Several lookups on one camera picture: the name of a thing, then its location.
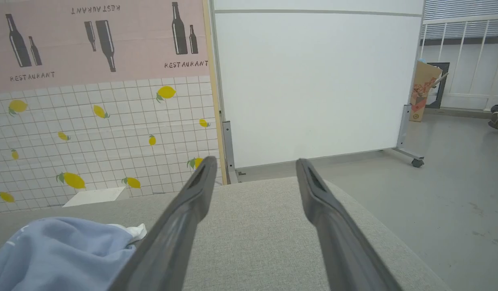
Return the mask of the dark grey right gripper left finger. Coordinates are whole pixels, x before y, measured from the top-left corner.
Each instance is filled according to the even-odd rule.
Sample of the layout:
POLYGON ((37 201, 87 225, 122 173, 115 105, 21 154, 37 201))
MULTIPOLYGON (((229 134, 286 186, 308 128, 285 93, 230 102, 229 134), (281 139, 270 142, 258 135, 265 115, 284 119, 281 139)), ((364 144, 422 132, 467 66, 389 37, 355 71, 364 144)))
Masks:
POLYGON ((169 203, 110 291, 180 291, 199 223, 208 214, 217 160, 207 156, 169 203))

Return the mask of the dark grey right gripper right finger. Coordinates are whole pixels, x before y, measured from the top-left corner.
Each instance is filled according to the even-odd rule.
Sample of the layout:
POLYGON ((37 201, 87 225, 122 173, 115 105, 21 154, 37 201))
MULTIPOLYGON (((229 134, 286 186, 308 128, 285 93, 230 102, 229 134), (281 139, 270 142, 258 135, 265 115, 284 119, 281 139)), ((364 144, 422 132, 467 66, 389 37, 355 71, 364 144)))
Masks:
POLYGON ((295 163, 302 206, 316 228, 332 291, 400 291, 402 287, 312 163, 295 163))

